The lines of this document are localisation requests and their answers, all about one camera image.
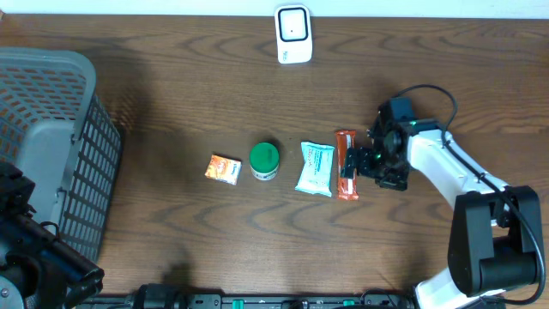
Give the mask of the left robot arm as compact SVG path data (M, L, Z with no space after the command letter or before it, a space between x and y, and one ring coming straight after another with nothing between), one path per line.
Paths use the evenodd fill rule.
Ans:
M145 284L104 296L105 272L62 238L57 197L28 173L1 165L1 306L3 308L187 308L177 288Z

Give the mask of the red candy bar wrapper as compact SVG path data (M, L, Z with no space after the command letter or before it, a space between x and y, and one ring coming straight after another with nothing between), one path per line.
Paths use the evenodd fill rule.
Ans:
M359 194L356 190L356 177L354 179L344 179L340 176L340 168L343 165L345 153L348 148L354 147L355 130L338 130L335 133L336 148L337 148L337 198L340 200L356 201L359 199Z

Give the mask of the orange small box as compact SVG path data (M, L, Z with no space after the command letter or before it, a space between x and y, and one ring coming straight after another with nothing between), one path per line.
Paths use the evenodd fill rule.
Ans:
M229 185L236 185L242 168L241 161L225 158L216 154L211 156L205 176Z

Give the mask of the green lid jar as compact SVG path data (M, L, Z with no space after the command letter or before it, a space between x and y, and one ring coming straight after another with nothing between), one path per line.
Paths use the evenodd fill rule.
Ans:
M276 146L269 142L256 144L250 152L252 175L261 181L273 179L278 173L280 154Z

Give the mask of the teal wipes packet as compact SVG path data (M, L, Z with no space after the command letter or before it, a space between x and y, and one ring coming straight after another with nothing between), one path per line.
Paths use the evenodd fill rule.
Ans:
M329 185L335 148L330 145L302 142L301 150L304 166L295 190L332 197Z

